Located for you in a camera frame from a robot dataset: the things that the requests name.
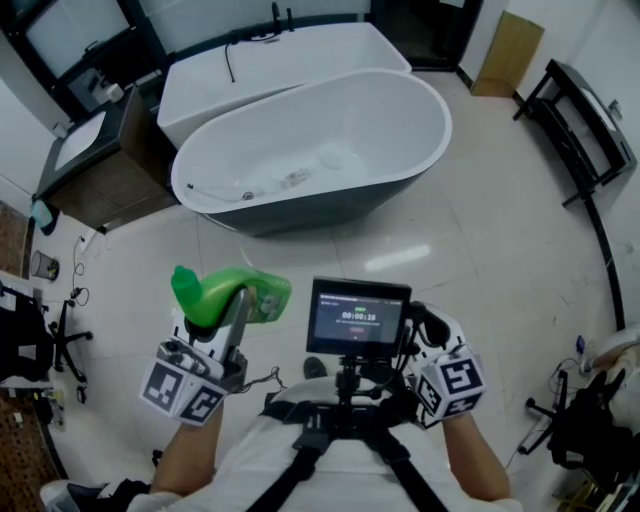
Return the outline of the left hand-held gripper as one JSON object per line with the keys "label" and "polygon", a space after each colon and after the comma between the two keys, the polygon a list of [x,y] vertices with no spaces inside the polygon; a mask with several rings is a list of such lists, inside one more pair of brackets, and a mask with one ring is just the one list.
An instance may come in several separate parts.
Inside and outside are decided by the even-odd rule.
{"label": "left hand-held gripper", "polygon": [[[248,289],[239,289],[219,329],[195,326],[181,310],[174,310],[173,338],[159,345],[144,375],[139,399],[168,418],[204,425],[245,384],[248,362],[234,347],[242,340],[250,306]],[[225,359],[219,362],[204,353],[218,353]]]}

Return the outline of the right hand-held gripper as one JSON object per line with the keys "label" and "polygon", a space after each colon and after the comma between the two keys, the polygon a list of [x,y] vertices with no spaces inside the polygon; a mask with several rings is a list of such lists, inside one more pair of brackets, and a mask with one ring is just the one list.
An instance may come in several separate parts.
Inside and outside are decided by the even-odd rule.
{"label": "right hand-held gripper", "polygon": [[435,305],[424,306],[423,344],[415,341],[417,324],[410,320],[404,328],[402,354],[408,388],[422,407],[418,420],[429,429],[475,408],[486,391],[486,380],[460,323]]}

